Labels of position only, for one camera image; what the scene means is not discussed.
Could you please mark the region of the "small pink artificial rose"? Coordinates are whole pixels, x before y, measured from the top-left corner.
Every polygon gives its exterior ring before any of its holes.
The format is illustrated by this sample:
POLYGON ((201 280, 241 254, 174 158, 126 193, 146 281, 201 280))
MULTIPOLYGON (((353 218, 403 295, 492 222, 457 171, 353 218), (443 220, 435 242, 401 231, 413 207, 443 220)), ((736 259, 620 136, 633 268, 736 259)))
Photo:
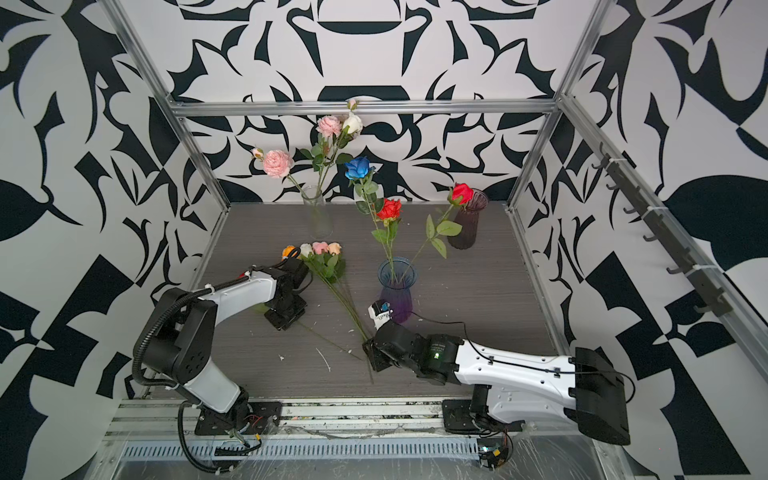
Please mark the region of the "small pink artificial rose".
POLYGON ((329 252, 329 244, 327 242, 313 242, 312 249, 315 255, 322 255, 329 252))

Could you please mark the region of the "smoky pink glass vase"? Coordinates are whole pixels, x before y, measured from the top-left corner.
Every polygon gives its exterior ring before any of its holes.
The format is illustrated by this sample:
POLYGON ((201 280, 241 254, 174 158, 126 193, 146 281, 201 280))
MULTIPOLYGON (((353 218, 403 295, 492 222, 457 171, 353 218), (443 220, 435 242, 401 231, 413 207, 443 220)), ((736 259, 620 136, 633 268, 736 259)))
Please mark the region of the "smoky pink glass vase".
POLYGON ((472 198, 460 207, 454 218, 454 222, 459 224, 462 230, 458 235, 448 238, 453 248, 467 250, 475 244, 480 214, 488 204, 487 195, 482 190, 474 189, 472 198))

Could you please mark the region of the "small red artificial rose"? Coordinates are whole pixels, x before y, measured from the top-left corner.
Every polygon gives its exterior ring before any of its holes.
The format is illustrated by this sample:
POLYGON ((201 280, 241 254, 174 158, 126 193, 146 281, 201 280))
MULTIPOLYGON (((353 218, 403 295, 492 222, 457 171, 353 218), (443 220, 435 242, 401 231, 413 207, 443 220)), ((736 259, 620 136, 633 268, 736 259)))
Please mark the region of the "small red artificial rose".
POLYGON ((431 215, 427 216, 425 225, 425 240, 417 250, 415 257, 418 257, 426 245, 431 245, 443 258, 447 257, 447 247, 443 238, 458 235, 462 227, 448 219, 453 210, 459 210, 466 204, 473 195, 473 190, 464 183, 455 184, 447 199, 449 206, 441 214, 438 221, 435 221, 431 215))

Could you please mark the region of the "clear ribbed glass vase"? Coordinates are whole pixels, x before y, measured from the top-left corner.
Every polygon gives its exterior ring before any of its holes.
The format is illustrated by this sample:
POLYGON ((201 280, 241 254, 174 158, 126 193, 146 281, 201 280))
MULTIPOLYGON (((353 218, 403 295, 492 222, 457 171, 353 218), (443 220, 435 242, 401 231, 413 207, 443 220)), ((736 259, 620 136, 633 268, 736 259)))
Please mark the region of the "clear ribbed glass vase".
POLYGON ((301 197, 307 214, 310 236, 315 240, 329 238, 333 232, 333 225, 321 189, 316 184, 305 185, 302 188, 301 197))

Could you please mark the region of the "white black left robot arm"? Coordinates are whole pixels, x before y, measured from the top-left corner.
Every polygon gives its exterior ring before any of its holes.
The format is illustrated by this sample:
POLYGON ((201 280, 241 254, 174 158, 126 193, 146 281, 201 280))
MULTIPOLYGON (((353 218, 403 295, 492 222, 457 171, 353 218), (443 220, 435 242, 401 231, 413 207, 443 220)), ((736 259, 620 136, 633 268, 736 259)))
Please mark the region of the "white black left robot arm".
POLYGON ((217 422, 226 434, 241 444, 236 456, 258 451, 262 442, 249 443, 252 413, 247 391, 215 364, 211 357, 214 334, 225 320, 257 305, 278 331, 294 324, 306 310, 301 285, 309 272, 289 248, 271 266, 252 266, 238 278, 219 285, 208 284, 197 291, 172 288, 158 301, 133 347, 132 379, 144 387, 164 387, 179 392, 183 402, 176 415, 180 447, 198 471, 223 475, 236 468, 234 462, 203 463, 191 451, 184 433, 184 413, 197 407, 205 419, 217 422))

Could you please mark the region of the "purple blue glass vase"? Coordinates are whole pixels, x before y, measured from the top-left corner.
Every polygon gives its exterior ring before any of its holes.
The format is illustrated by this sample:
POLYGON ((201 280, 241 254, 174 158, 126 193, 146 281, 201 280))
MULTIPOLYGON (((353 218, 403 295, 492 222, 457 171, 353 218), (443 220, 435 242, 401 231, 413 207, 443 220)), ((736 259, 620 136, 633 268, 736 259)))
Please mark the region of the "purple blue glass vase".
POLYGON ((405 323, 413 310, 411 289, 418 278, 416 269, 409 259, 394 257, 380 265, 377 277, 382 287, 380 299, 390 305, 391 320, 405 323))

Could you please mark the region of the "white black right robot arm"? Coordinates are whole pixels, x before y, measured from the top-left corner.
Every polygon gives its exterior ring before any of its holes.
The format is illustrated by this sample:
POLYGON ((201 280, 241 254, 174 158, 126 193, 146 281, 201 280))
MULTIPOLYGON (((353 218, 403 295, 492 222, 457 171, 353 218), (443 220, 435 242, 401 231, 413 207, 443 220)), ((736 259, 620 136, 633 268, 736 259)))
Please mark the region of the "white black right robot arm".
POLYGON ((375 371, 398 367, 436 385, 472 387, 468 414, 481 430, 563 419, 593 440, 631 442, 626 398, 631 381, 593 350, 520 354, 453 335, 422 336, 393 321, 381 324, 363 349, 375 371))

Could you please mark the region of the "cream artificial rose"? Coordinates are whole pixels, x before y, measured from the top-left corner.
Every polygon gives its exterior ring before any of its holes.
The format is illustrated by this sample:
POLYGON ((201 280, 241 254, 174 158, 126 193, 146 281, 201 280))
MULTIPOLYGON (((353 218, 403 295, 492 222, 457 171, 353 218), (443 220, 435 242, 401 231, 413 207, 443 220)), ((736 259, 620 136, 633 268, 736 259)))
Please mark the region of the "cream artificial rose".
POLYGON ((314 250, 311 244, 304 243, 299 248, 302 258, 311 258, 314 255, 314 250))

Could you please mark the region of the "blue artificial rose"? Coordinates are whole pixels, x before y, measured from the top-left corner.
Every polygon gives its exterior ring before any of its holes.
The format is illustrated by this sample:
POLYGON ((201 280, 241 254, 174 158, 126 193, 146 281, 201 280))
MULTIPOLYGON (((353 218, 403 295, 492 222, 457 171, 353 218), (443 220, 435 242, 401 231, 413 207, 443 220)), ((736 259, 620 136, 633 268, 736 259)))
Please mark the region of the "blue artificial rose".
POLYGON ((392 251, 392 238, 390 220, 383 220, 379 216, 385 204, 385 200, 378 195, 379 185, 374 181, 375 168, 366 157, 358 157, 346 164, 345 176, 354 187, 355 193, 365 203, 363 212, 370 215, 374 223, 374 238, 382 245, 386 254, 391 281, 394 280, 394 255, 392 251))

